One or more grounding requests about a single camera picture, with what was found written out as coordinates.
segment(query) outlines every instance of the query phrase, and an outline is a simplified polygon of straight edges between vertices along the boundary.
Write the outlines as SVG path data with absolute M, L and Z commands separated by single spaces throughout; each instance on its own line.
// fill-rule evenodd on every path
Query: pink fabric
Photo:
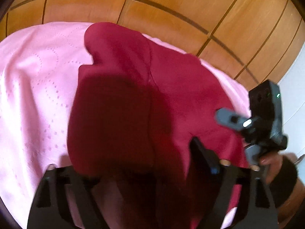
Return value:
M 0 43 L 0 197 L 22 228 L 47 165 L 71 164 L 67 125 L 78 67 L 92 64 L 83 45 L 90 25 L 48 23 L 15 32 Z M 205 61 L 201 63 L 217 77 L 235 110 L 250 116 L 246 89 Z

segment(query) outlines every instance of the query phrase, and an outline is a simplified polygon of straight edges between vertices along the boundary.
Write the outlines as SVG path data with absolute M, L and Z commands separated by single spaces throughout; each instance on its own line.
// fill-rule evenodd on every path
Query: pink bedsheet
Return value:
M 20 30 L 0 42 L 0 197 L 22 228 L 46 167 L 71 164 L 67 126 L 78 67 L 92 64 L 83 45 L 90 25 L 48 23 Z M 235 110 L 249 117 L 246 89 L 204 60 L 201 63 L 217 77 Z

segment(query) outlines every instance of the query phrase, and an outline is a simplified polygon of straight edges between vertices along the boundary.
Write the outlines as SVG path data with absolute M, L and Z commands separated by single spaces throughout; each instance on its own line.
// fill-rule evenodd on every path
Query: white wall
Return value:
M 283 103 L 283 130 L 288 152 L 305 154 L 305 44 L 285 76 L 279 81 Z M 299 166 L 305 181 L 305 163 Z

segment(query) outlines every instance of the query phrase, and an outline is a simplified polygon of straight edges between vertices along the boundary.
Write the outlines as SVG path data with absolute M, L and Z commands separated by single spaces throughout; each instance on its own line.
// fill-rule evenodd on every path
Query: wooden wall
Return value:
M 0 40 L 52 21 L 108 21 L 157 37 L 252 89 L 278 82 L 305 41 L 290 0 L 15 0 Z

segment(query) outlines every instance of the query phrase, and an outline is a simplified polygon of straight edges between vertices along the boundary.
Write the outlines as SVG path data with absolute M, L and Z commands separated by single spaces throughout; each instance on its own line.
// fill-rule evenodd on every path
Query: red cloth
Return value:
M 233 110 L 229 98 L 197 57 L 161 47 L 139 32 L 97 23 L 84 41 L 94 64 L 79 68 L 68 127 L 75 170 L 87 176 L 123 172 L 131 186 L 147 174 L 151 189 L 132 188 L 135 210 L 152 228 L 195 228 L 214 187 L 194 168 L 192 136 L 220 159 L 248 166 L 241 137 L 214 119 L 217 109 Z M 234 192 L 230 208 L 237 200 Z

